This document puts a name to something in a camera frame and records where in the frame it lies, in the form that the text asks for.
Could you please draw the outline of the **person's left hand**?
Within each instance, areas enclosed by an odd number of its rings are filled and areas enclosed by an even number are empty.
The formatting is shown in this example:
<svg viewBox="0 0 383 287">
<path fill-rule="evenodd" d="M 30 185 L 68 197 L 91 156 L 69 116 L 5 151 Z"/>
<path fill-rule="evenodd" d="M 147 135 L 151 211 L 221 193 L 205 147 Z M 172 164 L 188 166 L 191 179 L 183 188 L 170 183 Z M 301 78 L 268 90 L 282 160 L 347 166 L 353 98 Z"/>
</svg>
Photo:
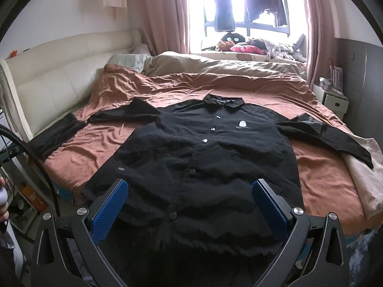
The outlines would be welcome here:
<svg viewBox="0 0 383 287">
<path fill-rule="evenodd" d="M 0 221 L 5 222 L 8 220 L 8 194 L 5 188 L 5 179 L 1 177 L 0 187 L 1 187 L 1 199 L 0 199 Z"/>
</svg>

